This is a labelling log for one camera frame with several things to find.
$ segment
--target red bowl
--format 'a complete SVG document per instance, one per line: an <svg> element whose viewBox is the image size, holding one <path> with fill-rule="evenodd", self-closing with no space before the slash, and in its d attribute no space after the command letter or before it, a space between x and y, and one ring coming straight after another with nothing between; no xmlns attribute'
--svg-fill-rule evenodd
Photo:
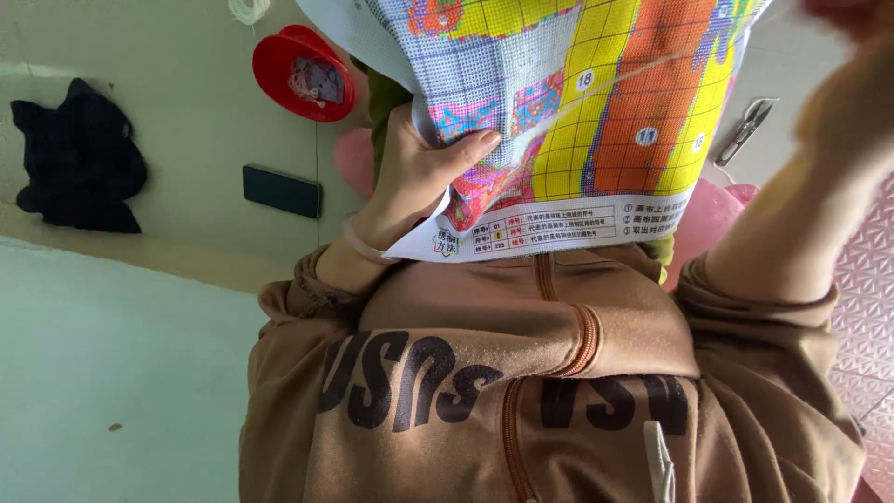
<svg viewBox="0 0 894 503"><path fill-rule="evenodd" d="M335 68L344 85L344 99L341 103L324 100L326 106L320 108L317 103L302 99L291 90L289 78L298 58L325 61ZM267 96L294 114L321 123L330 123L343 119L354 107L354 82L348 69L335 51L307 26L293 24L276 35L262 39L255 47L251 66L257 85Z"/></svg>

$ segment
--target person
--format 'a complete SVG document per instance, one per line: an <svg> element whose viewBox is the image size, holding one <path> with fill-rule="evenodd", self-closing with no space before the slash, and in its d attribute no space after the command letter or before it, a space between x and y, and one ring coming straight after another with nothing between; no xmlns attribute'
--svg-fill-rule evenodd
<svg viewBox="0 0 894 503"><path fill-rule="evenodd" d="M806 103L799 149L668 296L635 246L384 263L500 141L391 114L372 200L260 295L243 501L850 501L825 378L839 250L894 166L894 4Z"/></svg>

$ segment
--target white wall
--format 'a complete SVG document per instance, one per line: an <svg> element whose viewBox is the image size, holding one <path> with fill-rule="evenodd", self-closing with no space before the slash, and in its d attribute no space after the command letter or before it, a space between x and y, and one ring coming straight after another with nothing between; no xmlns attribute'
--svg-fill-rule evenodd
<svg viewBox="0 0 894 503"><path fill-rule="evenodd" d="M265 321L251 294L0 238L0 501L237 500Z"/></svg>

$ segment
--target black phone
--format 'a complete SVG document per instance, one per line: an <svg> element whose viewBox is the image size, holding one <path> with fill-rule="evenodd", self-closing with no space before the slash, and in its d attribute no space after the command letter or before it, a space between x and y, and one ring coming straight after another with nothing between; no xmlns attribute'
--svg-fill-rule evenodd
<svg viewBox="0 0 894 503"><path fill-rule="evenodd" d="M245 199L308 218L319 218L319 184L271 173L254 166L242 167Z"/></svg>

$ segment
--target cross stitch pattern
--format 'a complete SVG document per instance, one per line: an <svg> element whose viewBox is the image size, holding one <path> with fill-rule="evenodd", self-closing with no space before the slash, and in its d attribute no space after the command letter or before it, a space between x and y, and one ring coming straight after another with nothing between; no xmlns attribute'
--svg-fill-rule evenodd
<svg viewBox="0 0 894 503"><path fill-rule="evenodd" d="M504 136L453 184L446 215L463 232L520 203L689 189L765 1L367 3L444 145L483 128Z"/></svg>

